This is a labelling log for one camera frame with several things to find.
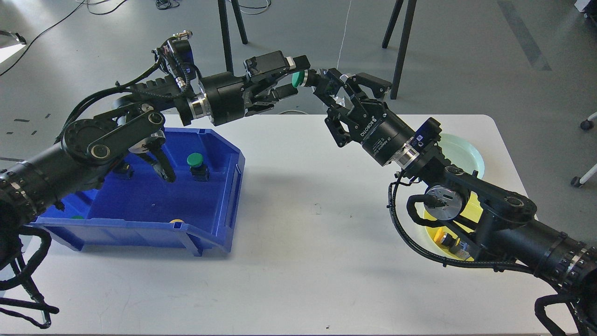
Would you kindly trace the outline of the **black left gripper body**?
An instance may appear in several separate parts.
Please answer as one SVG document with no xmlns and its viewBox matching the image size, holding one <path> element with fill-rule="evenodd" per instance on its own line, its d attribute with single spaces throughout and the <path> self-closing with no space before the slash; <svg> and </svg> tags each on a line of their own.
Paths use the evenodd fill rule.
<svg viewBox="0 0 597 336">
<path fill-rule="evenodd" d="M 244 93 L 257 84 L 248 77 L 237 77 L 226 71 L 198 79 L 204 106 L 214 126 L 245 117 Z"/>
</svg>

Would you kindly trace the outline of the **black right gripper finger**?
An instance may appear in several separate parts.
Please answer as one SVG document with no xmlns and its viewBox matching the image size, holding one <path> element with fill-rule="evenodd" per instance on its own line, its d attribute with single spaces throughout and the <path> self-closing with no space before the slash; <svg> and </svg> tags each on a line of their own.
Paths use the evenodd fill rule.
<svg viewBox="0 0 597 336">
<path fill-rule="evenodd" d="M 337 97 L 342 98 L 346 79 L 337 68 L 312 70 L 312 91 L 324 107 L 329 117 L 346 117 L 350 114 L 351 106 L 339 104 Z"/>
<path fill-rule="evenodd" d="M 361 89 L 363 86 L 371 90 L 375 100 L 384 105 L 387 104 L 385 95 L 391 89 L 391 82 L 364 72 L 354 75 L 342 74 L 340 79 L 345 85 L 345 96 L 350 98 L 351 102 L 353 102 L 354 98 L 358 98 L 360 101 L 365 98 L 371 98 Z"/>
</svg>

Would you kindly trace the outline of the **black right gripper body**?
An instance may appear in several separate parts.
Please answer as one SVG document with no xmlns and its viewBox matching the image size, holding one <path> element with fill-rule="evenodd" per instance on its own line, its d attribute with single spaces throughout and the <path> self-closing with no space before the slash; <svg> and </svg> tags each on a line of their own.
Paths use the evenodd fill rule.
<svg viewBox="0 0 597 336">
<path fill-rule="evenodd" d="M 418 159 L 418 151 L 410 144 L 414 130 L 388 109 L 386 103 L 372 98 L 359 98 L 347 109 L 334 98 L 325 98 L 328 106 L 326 126 L 339 147 L 358 142 L 381 166 L 397 162 L 407 167 Z"/>
</svg>

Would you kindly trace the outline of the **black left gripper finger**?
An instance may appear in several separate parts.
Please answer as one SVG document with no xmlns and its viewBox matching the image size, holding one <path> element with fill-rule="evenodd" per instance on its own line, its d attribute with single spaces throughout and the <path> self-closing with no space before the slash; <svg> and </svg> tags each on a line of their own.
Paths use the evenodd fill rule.
<svg viewBox="0 0 597 336">
<path fill-rule="evenodd" d="M 311 63 L 307 56 L 284 56 L 277 50 L 266 55 L 254 56 L 244 62 L 246 77 L 251 81 L 261 81 L 268 76 L 285 76 L 301 70 L 309 70 Z"/>
<path fill-rule="evenodd" d="M 292 84 L 286 84 L 277 88 L 267 88 L 257 92 L 257 87 L 246 89 L 243 93 L 245 106 L 245 117 L 263 113 L 274 108 L 280 100 L 298 94 L 298 90 Z"/>
</svg>

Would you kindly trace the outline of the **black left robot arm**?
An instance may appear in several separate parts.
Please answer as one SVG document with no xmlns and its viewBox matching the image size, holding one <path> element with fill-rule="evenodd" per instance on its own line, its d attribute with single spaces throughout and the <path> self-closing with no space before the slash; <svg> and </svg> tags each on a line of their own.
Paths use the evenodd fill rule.
<svg viewBox="0 0 597 336">
<path fill-rule="evenodd" d="M 1 171 L 1 268 L 13 277 L 1 290 L 22 287 L 30 301 L 1 299 L 1 312 L 47 329 L 58 308 L 45 302 L 32 275 L 47 256 L 51 236 L 30 224 L 51 206 L 64 210 L 69 194 L 99 189 L 105 176 L 134 153 L 166 182 L 175 172 L 162 150 L 163 111 L 177 110 L 183 125 L 209 117 L 214 126 L 273 108 L 297 94 L 292 84 L 278 87 L 287 75 L 310 68 L 306 56 L 274 51 L 245 60 L 246 73 L 203 77 L 194 64 L 183 31 L 153 50 L 154 64 L 132 81 L 100 90 L 73 108 L 51 147 Z"/>
</svg>

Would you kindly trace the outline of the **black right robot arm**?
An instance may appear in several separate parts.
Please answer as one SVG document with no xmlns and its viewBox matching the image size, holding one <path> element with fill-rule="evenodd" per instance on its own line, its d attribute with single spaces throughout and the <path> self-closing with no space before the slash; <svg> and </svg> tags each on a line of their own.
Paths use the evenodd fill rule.
<svg viewBox="0 0 597 336">
<path fill-rule="evenodd" d="M 563 303 L 581 336 L 596 330 L 596 249 L 535 219 L 528 197 L 501 189 L 468 174 L 442 153 L 441 125 L 427 119 L 412 130 L 382 100 L 390 87 L 383 79 L 360 73 L 349 77 L 335 69 L 303 70 L 294 87 L 313 87 L 327 105 L 326 125 L 339 147 L 359 142 L 376 162 L 396 162 L 400 172 L 389 185 L 388 209 L 404 242 L 416 253 L 443 266 L 510 270 L 532 274 L 555 291 L 535 301 L 535 315 L 554 336 L 565 332 L 546 315 L 548 305 Z M 424 182 L 424 194 L 409 196 L 407 213 L 422 227 L 448 227 L 467 244 L 471 261 L 442 257 L 416 243 L 396 214 L 397 188 Z"/>
</svg>

